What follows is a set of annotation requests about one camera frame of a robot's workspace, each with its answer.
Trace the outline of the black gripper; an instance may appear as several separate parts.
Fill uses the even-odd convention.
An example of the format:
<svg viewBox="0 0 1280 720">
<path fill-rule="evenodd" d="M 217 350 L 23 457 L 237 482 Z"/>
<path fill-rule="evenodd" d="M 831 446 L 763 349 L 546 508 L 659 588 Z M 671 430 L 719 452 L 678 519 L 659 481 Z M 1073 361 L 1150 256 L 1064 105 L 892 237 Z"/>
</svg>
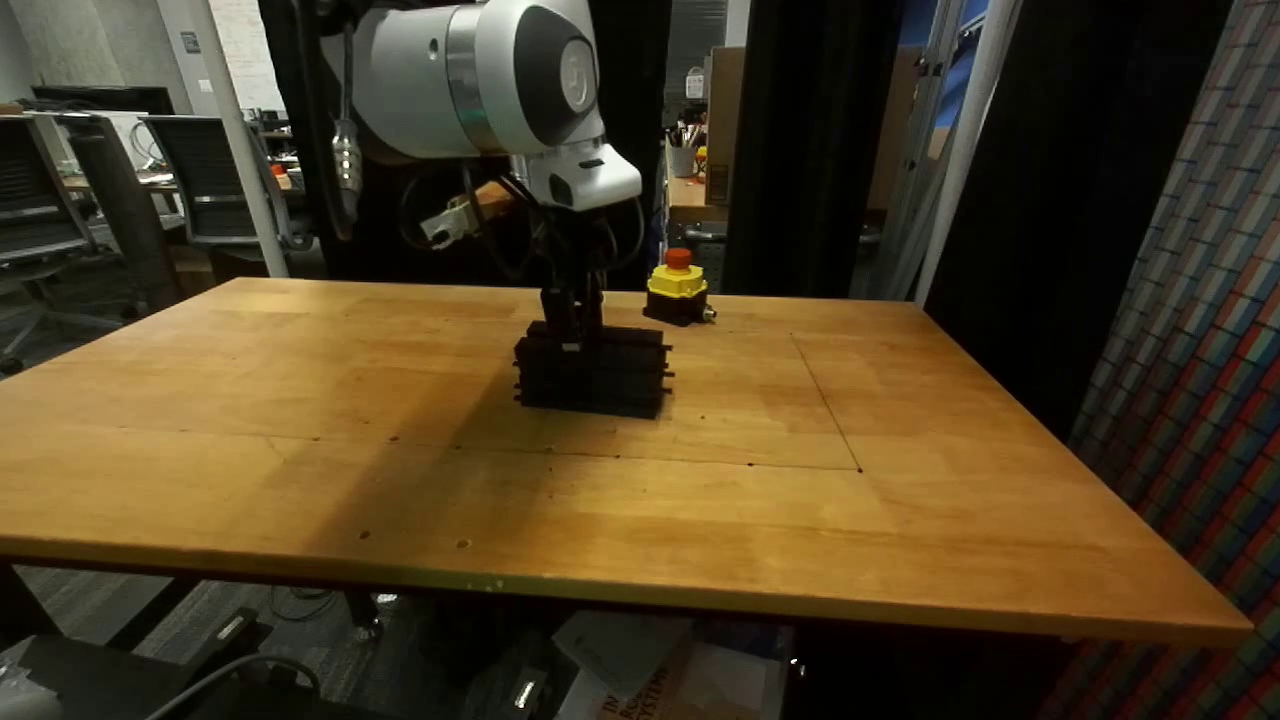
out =
<svg viewBox="0 0 1280 720">
<path fill-rule="evenodd" d="M 532 218 L 542 256 L 546 332 L 569 339 L 575 290 L 575 335 L 593 339 L 606 326 L 600 279 L 618 261 L 618 231 L 606 212 L 542 206 Z"/>
</svg>

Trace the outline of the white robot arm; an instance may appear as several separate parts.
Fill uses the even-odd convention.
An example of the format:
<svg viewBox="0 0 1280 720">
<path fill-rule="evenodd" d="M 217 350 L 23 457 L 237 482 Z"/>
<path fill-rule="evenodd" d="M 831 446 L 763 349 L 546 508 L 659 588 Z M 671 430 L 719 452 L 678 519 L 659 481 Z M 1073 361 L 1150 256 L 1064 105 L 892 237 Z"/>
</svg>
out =
<svg viewBox="0 0 1280 720">
<path fill-rule="evenodd" d="M 569 217 L 634 202 L 641 168 L 600 115 L 600 46 L 589 0 L 372 3 L 321 43 L 340 121 L 404 160 L 506 157 L 506 188 L 532 212 L 547 261 L 546 335 L 606 335 L 606 261 Z"/>
</svg>

